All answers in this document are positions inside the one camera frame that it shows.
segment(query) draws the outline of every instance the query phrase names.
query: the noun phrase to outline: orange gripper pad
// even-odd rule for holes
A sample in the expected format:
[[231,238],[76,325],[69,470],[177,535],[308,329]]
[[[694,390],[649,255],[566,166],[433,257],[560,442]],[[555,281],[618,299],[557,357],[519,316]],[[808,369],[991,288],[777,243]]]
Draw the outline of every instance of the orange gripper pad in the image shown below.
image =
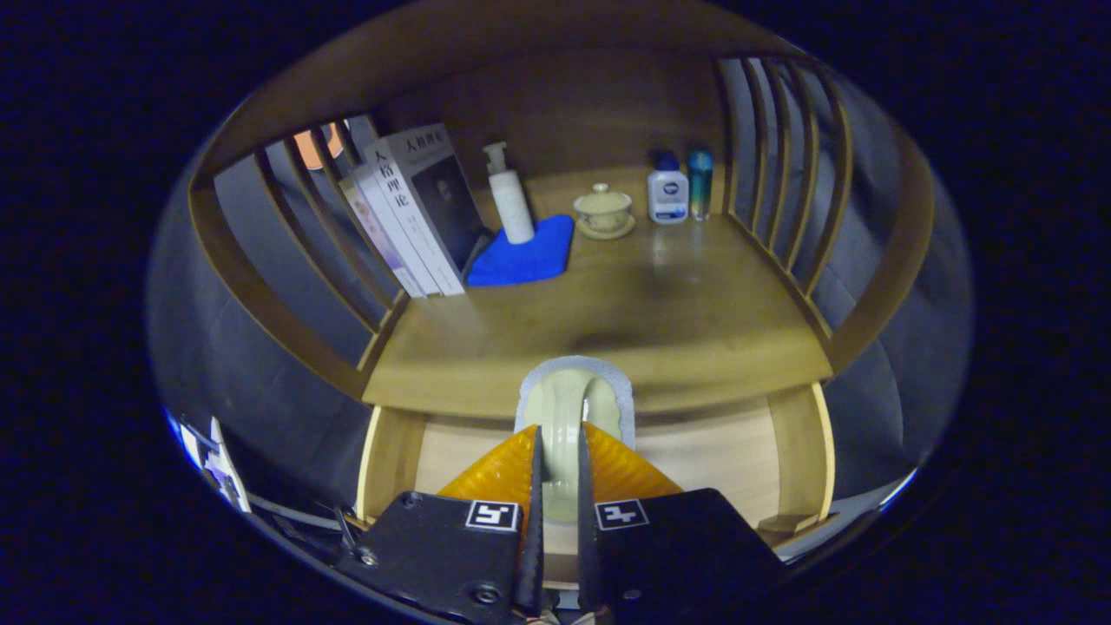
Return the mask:
[[587,430],[595,502],[648,500],[683,492],[660,470],[617,438],[589,423],[584,422],[582,426]]
[[490,450],[440,493],[441,497],[513,502],[523,512],[521,527],[529,518],[532,491],[532,445],[537,426],[529,426]]

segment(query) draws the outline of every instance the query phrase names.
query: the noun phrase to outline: book spine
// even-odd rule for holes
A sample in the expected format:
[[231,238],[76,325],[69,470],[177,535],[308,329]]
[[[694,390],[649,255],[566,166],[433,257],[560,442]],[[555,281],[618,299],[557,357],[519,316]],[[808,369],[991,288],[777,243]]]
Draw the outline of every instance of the book spine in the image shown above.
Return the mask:
[[373,145],[372,152],[376,159],[381,157],[381,161],[376,165],[376,175],[382,193],[409,234],[409,240],[424,260],[424,265],[432,273],[440,292],[461,294],[463,283],[459,270],[451,263],[451,258],[442,249],[431,222],[417,204],[416,193],[412,192],[409,180],[402,175],[393,158],[390,139],[387,138],[380,143],[381,145]]
[[378,248],[379,253],[382,254],[382,260],[393,271],[393,274],[398,278],[398,282],[401,283],[401,288],[406,289],[409,296],[426,296],[424,289],[420,286],[417,278],[413,276],[412,272],[406,265],[404,260],[390,241],[378,216],[374,215],[374,211],[371,210],[370,202],[356,182],[350,178],[343,178],[340,180],[340,189],[343,190],[348,202],[354,209],[359,224],[367,232],[368,238],[374,243],[374,246]]
[[378,184],[376,169],[372,164],[361,164],[352,171],[352,177],[359,182],[359,189],[367,196],[371,213],[378,218],[382,230],[386,231],[398,255],[401,256],[401,261],[404,262],[420,285],[420,290],[424,294],[439,293],[440,286],[437,285],[432,273],[424,266],[424,261],[417,252],[417,248],[413,246],[406,230],[401,226],[401,222],[390,209],[389,200]]

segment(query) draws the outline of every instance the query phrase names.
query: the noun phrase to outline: ceramic cup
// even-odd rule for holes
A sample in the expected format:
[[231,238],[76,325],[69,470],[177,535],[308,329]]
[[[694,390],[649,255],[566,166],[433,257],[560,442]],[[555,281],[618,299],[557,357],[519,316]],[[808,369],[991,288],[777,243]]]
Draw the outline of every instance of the ceramic cup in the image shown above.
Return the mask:
[[594,193],[574,200],[574,210],[589,229],[600,234],[615,232],[629,222],[629,206],[632,198],[625,193],[609,191],[609,184],[594,184]]

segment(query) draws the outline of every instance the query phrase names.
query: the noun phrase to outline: orange object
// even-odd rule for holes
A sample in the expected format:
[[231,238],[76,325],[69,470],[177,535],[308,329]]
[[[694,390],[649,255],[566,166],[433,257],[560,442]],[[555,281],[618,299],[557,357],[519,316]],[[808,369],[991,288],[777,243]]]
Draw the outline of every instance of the orange object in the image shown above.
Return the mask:
[[[331,139],[328,140],[328,152],[332,154],[332,158],[336,158],[343,151],[343,142],[340,140],[340,133],[336,129],[334,121],[328,125],[328,129],[332,133]],[[324,167],[316,145],[312,144],[312,135],[308,130],[294,134],[293,141],[297,142],[297,148],[301,152],[301,159],[304,161],[306,169],[316,170]]]
[[524,513],[521,527],[528,527],[536,433],[537,426],[532,425],[501,442],[452,480],[439,495],[457,500],[513,502]]
[[590,475],[594,482],[594,502],[620,502],[675,495],[683,490],[660,473],[637,452],[583,422],[590,450]]

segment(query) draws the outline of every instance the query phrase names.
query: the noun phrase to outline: blue bottle cap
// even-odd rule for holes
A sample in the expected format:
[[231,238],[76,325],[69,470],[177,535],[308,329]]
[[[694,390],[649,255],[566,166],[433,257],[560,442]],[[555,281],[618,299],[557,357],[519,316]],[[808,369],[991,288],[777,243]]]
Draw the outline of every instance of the blue bottle cap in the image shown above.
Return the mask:
[[655,169],[658,171],[679,171],[679,159],[675,158],[675,152],[670,150],[660,152],[655,158]]
[[705,150],[693,150],[687,154],[687,167],[691,169],[713,169],[713,157]]

